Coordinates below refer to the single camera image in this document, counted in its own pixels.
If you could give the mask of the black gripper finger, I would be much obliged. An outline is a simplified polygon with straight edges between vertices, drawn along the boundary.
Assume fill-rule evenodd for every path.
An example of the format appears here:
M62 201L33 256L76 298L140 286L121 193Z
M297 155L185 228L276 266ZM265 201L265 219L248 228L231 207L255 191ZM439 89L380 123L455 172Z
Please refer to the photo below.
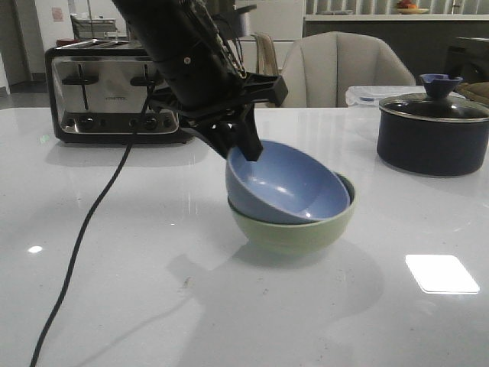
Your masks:
M226 159L229 151L236 146L235 134L226 122L183 123L183 131L206 143L220 157Z
M231 121L232 147L237 147L247 161L257 161L263 151L255 125L253 106L245 106Z

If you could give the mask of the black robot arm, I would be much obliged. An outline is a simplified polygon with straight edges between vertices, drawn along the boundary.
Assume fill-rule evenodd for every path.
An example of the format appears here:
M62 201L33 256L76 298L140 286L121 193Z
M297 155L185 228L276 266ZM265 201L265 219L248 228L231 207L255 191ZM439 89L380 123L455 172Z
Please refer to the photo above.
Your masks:
M246 71L201 1L114 4L167 84L152 93L150 106L176 113L181 130L223 158L237 147L257 161L263 147L254 107L283 103L283 77Z

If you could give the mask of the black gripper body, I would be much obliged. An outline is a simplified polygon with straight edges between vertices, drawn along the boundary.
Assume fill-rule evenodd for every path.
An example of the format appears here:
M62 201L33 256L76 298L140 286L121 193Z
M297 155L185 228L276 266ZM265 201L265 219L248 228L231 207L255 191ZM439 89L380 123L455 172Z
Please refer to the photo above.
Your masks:
M176 114L179 127L188 132L227 132L252 121L256 103L279 105L287 96L280 76L246 73L241 78L226 70L185 71L166 84L151 93L149 107Z

